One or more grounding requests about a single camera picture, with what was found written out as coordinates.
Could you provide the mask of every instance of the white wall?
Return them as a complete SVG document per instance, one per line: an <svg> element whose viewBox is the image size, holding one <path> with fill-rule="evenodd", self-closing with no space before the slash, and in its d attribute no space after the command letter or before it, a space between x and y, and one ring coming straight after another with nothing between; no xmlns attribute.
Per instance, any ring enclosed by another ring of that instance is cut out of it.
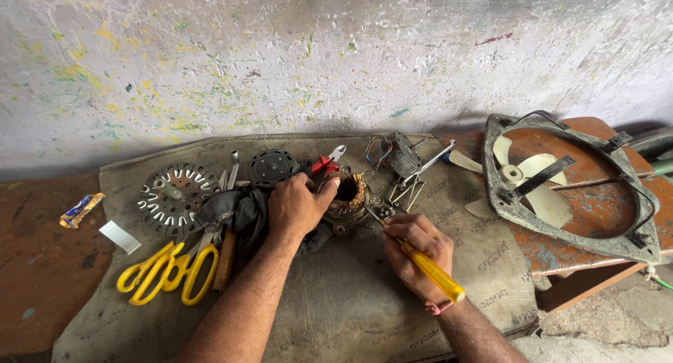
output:
<svg viewBox="0 0 673 363"><path fill-rule="evenodd" d="M669 123L671 0L0 0L0 178L208 136Z"/></svg>

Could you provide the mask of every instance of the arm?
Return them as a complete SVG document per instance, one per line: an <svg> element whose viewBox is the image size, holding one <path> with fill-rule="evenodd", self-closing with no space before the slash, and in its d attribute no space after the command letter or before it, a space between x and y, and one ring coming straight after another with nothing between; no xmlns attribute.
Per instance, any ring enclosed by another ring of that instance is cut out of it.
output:
<svg viewBox="0 0 673 363"><path fill-rule="evenodd" d="M301 239L315 228L340 180L319 195L305 174L281 182L268 199L269 233L246 269L217 300L182 351L180 362L259 362Z"/></svg>
<svg viewBox="0 0 673 363"><path fill-rule="evenodd" d="M395 273L423 302L436 305L447 302L449 299L442 290L389 237L407 238L449 275L454 241L423 215L400 215L386 223L383 243ZM527 361L469 301L453 304L435 317L461 363Z"/></svg>

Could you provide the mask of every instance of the wire cutter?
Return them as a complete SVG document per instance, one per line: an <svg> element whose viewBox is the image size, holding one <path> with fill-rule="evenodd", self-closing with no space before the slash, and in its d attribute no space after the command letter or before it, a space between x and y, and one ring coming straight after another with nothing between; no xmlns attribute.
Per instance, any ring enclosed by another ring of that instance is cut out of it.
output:
<svg viewBox="0 0 673 363"><path fill-rule="evenodd" d="M330 172L338 170L339 165L337 164L337 161L339 161L341 155L343 155L345 152L346 145L340 144L327 158L323 157L322 155L318 156L318 161L313 163L313 166L311 167L311 176L315 176L315 174L325 167L327 167L327 169L325 170L325 176L323 178L326 178Z"/></svg>
<svg viewBox="0 0 673 363"><path fill-rule="evenodd" d="M131 305L147 304L149 300L152 300L154 296L157 295L159 290L175 290L180 285L184 276L186 276L186 281L184 282L184 287L182 288L182 303L185 305L196 305L199 301L201 301L201 299L203 299L203 297L206 295L206 291L213 283L215 270L217 269L217 262L219 260L217 249L215 246L213 246L212 243L210 243L210 241L213 239L213 234L211 232L205 231L199 243L197 243L187 254L183 254L176 258L175 255L177 255L184 247L184 241L186 238L187 236L181 238L179 241L176 240L177 244L173 243L173 241L169 242L161 250L159 250L159 252L147 259L147 261L134 264L122 272L122 274L119 276L119 279L117 280L117 290L122 293L126 293L133 290L136 285L140 284L138 290L133 294L133 296L131 296L129 300ZM198 272L200 271L201 265L203 264L203 260L210 253L213 253L214 257L210 272L208 272L208 277L206 278L203 287L200 289L200 291L198 291L198 294L194 298L190 298L194 283L197 280ZM196 257L196 260L188 268L187 266L194 257ZM164 265L164 271L161 272L159 280L154 289L151 290L151 292L145 298L143 298L145 291L152 281L154 281ZM173 280L169 280L168 275L174 267L178 267L178 274L175 276L175 278L173 278ZM131 284L126 286L125 284L127 280L134 274L135 278Z"/></svg>

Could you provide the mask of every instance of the green wire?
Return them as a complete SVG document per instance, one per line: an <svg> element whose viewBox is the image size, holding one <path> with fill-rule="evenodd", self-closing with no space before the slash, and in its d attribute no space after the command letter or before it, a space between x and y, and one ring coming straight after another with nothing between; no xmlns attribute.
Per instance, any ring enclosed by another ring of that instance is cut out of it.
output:
<svg viewBox="0 0 673 363"><path fill-rule="evenodd" d="M664 283L663 281L661 281L661 279L657 279L657 283L659 283L659 284L661 284L661 286L663 286L663 287L665 287L665 288L668 288L669 290L672 290L672 291L673 291L673 287L671 287L670 285Z"/></svg>

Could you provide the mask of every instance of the candy wrapper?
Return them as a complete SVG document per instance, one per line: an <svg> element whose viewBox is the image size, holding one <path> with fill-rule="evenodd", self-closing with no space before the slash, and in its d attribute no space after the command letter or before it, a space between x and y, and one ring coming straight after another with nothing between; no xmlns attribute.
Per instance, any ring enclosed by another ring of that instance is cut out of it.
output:
<svg viewBox="0 0 673 363"><path fill-rule="evenodd" d="M80 221L86 216L86 214L91 211L100 201L105 197L102 193L97 193L95 195L86 195L84 199L81 199L80 203L75 205L72 209L65 212L61 216L61 221L59 223L63 228L67 229L76 229Z"/></svg>

